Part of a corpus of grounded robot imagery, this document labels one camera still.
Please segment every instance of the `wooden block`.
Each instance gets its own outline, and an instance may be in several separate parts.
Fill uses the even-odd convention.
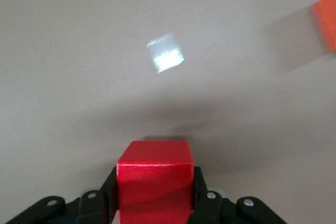
[[[336,0],[320,0],[313,12],[330,51],[336,51]]]
[[[188,142],[132,142],[117,163],[119,224],[186,224],[193,181]]]

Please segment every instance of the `orange block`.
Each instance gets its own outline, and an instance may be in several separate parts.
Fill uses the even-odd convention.
[[[330,51],[336,51],[336,0],[320,0],[313,12]]]

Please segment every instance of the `white surface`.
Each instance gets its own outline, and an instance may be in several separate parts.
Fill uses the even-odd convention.
[[[318,0],[0,0],[0,222],[101,185],[128,144],[188,135],[230,198],[334,223],[336,59]],[[174,32],[183,64],[146,48]]]

